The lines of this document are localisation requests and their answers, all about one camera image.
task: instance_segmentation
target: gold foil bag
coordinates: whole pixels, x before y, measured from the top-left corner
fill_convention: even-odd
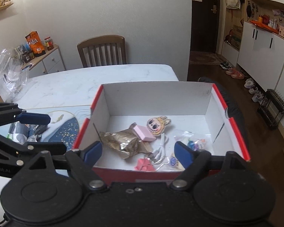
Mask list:
[[[122,159],[139,153],[151,153],[153,150],[149,143],[142,141],[133,130],[136,125],[133,123],[128,129],[116,133],[100,132],[100,139],[103,144],[116,150]]]

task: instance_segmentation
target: pink eraser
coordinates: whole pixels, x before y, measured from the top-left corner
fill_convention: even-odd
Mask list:
[[[133,129],[142,141],[152,142],[156,140],[156,137],[150,132],[150,130],[146,126],[136,125]]]

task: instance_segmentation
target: white sneaker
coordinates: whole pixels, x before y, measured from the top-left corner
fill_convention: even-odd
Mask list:
[[[259,93],[259,94],[256,94],[252,97],[252,100],[253,102],[261,102],[263,100],[263,94],[262,93]]]
[[[255,84],[254,84],[254,82],[251,81],[251,80],[247,81],[247,82],[245,83],[245,85],[244,85],[244,87],[247,88],[247,89],[250,89],[250,88],[252,88],[252,87],[254,87],[254,86],[255,86]]]
[[[252,88],[250,88],[249,89],[249,94],[252,94],[252,95],[256,95],[256,94],[259,94],[260,93],[260,91],[258,90],[258,88],[257,87],[252,87]]]
[[[254,82],[254,80],[253,80],[252,78],[246,79],[246,80],[245,80],[245,83],[247,83],[248,81],[253,81],[253,82]]]

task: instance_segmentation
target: orange tray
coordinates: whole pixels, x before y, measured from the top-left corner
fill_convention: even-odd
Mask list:
[[[264,29],[264,30],[266,30],[266,31],[274,32],[274,33],[276,33],[276,34],[279,34],[279,31],[277,31],[277,30],[275,30],[274,28],[271,28],[271,27],[269,27],[269,26],[267,26],[267,25],[265,25],[265,24],[263,24],[263,23],[260,23],[259,21],[251,20],[250,23],[251,23],[251,24],[254,24],[255,26],[260,27],[260,28],[262,28],[262,29]]]

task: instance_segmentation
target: blue gripper pad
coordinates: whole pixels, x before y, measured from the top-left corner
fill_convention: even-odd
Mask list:
[[[193,163],[193,154],[191,152],[192,150],[182,142],[175,143],[175,156],[185,169]]]
[[[85,164],[93,167],[95,163],[100,159],[102,156],[102,143],[97,141],[94,142],[92,145],[84,149],[84,154],[82,160]]]
[[[16,120],[21,124],[30,125],[48,125],[51,122],[51,118],[48,114],[35,114],[23,112],[17,115]]]

